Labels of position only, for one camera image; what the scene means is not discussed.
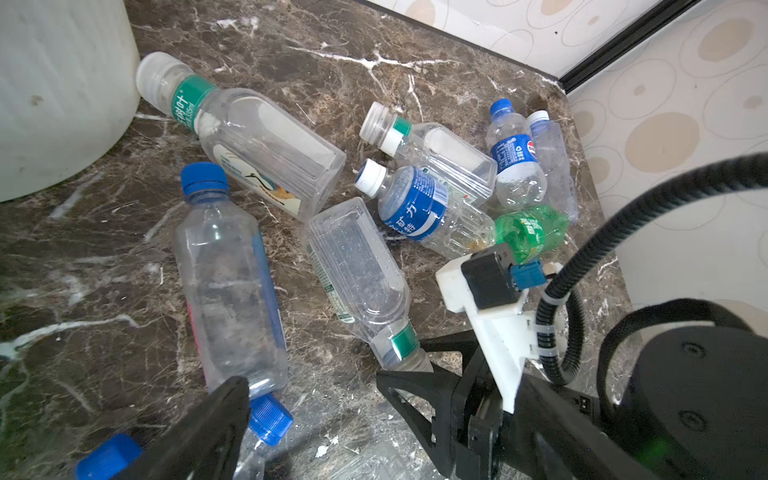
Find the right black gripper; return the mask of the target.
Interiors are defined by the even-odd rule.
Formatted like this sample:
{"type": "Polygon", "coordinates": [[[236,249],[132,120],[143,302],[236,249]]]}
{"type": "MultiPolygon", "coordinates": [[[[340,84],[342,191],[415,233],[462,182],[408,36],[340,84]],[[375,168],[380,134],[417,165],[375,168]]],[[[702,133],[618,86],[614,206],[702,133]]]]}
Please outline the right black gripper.
{"type": "Polygon", "coordinates": [[[383,371],[379,392],[446,478],[763,479],[767,340],[728,309],[679,299],[639,309],[605,337],[596,397],[526,377],[513,413],[486,432],[472,331],[428,339],[462,373],[383,371]]]}

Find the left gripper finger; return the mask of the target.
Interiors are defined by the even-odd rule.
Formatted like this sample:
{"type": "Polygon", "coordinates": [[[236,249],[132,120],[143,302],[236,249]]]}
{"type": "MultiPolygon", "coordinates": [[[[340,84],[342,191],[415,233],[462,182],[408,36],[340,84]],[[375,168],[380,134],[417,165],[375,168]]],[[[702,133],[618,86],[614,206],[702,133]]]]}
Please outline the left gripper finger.
{"type": "Polygon", "coordinates": [[[116,477],[231,479],[248,416],[247,379],[231,377],[116,477]]]}

